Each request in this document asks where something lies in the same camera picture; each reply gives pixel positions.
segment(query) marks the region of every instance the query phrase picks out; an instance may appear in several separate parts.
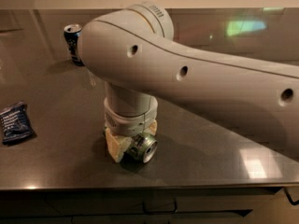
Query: screw hole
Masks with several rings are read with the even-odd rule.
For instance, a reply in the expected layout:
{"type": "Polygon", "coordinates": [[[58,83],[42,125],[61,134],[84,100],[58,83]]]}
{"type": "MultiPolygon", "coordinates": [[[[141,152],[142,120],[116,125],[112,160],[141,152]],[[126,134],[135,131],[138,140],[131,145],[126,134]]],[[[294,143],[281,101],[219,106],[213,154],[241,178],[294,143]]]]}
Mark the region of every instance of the screw hole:
{"type": "Polygon", "coordinates": [[[132,58],[138,51],[138,45],[134,45],[128,49],[128,57],[132,58]]]}
{"type": "Polygon", "coordinates": [[[286,89],[283,93],[280,95],[280,104],[286,105],[291,102],[293,97],[293,91],[292,89],[286,89]]]}
{"type": "Polygon", "coordinates": [[[177,73],[177,80],[181,81],[183,78],[186,77],[187,73],[188,73],[188,67],[187,66],[181,67],[177,73]]]}

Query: can top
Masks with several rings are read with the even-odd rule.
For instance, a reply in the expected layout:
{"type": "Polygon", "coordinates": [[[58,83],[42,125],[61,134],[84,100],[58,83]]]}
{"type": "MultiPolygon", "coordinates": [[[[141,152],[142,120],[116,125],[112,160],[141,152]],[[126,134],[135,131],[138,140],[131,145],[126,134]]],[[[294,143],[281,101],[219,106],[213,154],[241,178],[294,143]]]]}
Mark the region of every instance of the can top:
{"type": "Polygon", "coordinates": [[[81,31],[81,29],[82,29],[82,26],[79,24],[69,24],[69,25],[65,26],[64,31],[66,33],[73,34],[73,33],[77,33],[79,31],[81,31]]]}

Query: gray tabletop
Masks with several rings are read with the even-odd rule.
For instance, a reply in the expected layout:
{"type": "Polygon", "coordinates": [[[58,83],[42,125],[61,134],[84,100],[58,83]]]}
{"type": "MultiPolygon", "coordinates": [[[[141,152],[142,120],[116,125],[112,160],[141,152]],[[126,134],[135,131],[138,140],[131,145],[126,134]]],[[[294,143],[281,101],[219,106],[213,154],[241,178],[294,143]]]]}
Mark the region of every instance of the gray tabletop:
{"type": "MultiPolygon", "coordinates": [[[[111,10],[0,10],[0,109],[23,100],[36,132],[21,144],[0,146],[0,189],[241,187],[299,182],[295,157],[160,99],[159,146],[154,158],[147,164],[129,157],[115,163],[102,137],[104,83],[72,63],[63,35],[67,24],[84,24],[107,12],[111,10]]],[[[271,14],[260,9],[178,9],[170,13],[176,40],[188,46],[298,64],[299,50],[293,47],[299,47],[294,45],[299,37],[290,34],[299,24],[298,9],[271,14]],[[249,16],[262,20],[266,29],[235,37],[223,31],[231,18],[240,21],[249,16]],[[282,40],[279,26],[286,24],[288,36],[282,40]],[[272,39],[279,40],[285,51],[275,47],[272,39]],[[261,49],[265,42],[267,49],[261,49]]]]}

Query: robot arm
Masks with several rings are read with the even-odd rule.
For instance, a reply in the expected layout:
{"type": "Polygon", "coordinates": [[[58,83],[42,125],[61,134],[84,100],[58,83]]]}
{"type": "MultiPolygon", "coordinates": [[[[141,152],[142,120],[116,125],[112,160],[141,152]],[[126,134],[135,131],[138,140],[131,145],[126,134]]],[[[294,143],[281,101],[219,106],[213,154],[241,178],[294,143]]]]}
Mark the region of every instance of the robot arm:
{"type": "Polygon", "coordinates": [[[114,134],[147,129],[156,116],[156,96],[299,154],[298,67],[191,49],[172,38],[169,15],[151,3],[99,17],[83,28],[80,57],[107,82],[106,108],[115,112],[109,114],[126,119],[125,131],[114,134]],[[142,123],[141,128],[132,129],[133,123],[142,123]]]}

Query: drawer handle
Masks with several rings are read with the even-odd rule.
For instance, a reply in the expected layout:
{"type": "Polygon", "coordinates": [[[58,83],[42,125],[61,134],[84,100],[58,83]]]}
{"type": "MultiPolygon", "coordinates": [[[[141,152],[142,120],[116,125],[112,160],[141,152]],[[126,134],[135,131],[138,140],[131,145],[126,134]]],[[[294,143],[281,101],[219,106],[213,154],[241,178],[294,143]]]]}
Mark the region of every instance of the drawer handle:
{"type": "Polygon", "coordinates": [[[146,203],[142,203],[143,212],[148,215],[166,215],[166,214],[175,214],[178,211],[177,200],[174,200],[174,209],[170,211],[150,211],[147,209],[146,203]]]}
{"type": "Polygon", "coordinates": [[[290,204],[292,204],[292,205],[298,205],[299,204],[299,200],[297,200],[295,202],[292,200],[291,194],[288,192],[287,188],[284,188],[284,193],[286,194],[290,204]]]}

